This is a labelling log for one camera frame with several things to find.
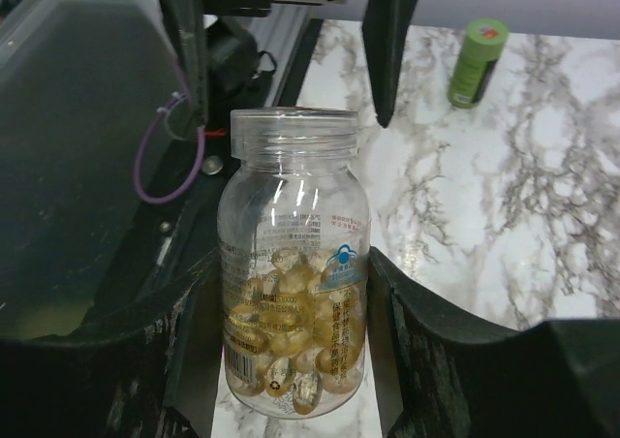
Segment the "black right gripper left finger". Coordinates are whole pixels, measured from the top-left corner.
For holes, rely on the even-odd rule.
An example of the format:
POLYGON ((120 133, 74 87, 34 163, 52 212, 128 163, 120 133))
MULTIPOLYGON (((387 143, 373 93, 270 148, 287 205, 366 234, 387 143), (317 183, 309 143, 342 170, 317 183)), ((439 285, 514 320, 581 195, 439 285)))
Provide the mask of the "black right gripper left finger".
POLYGON ((219 258, 66 337, 1 342, 4 437, 207 437, 220 372, 219 258))

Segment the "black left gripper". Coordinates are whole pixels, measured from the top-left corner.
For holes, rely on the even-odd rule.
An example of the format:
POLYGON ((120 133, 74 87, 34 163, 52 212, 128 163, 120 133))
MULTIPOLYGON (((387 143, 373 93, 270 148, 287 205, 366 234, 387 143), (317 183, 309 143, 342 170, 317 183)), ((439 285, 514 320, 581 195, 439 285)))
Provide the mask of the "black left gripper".
MULTIPOLYGON (((346 0, 159 0, 164 29, 181 69, 181 87, 193 117, 208 120, 207 45, 202 3, 207 15, 257 16, 270 13, 274 3, 344 4, 346 0)), ((368 0, 361 31, 367 70, 379 125, 391 121, 408 28, 418 0, 368 0)))

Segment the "clear bottle yellow pills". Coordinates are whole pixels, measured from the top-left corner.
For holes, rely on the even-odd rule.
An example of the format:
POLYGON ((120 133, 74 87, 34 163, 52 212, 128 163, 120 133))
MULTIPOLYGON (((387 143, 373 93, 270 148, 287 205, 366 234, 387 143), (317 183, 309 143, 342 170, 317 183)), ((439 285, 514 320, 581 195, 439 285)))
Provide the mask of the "clear bottle yellow pills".
POLYGON ((280 419, 326 414, 364 372, 370 211, 351 170, 353 111, 300 109, 248 154, 219 210, 223 347, 233 395, 280 419))

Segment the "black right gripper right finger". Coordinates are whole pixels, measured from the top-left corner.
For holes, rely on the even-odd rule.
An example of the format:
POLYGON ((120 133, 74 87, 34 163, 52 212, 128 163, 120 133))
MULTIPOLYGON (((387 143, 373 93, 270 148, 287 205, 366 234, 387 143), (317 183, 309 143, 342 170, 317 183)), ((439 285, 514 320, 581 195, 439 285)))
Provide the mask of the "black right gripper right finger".
POLYGON ((369 254, 368 336, 386 437, 615 437, 619 323, 517 331, 475 316, 369 254))

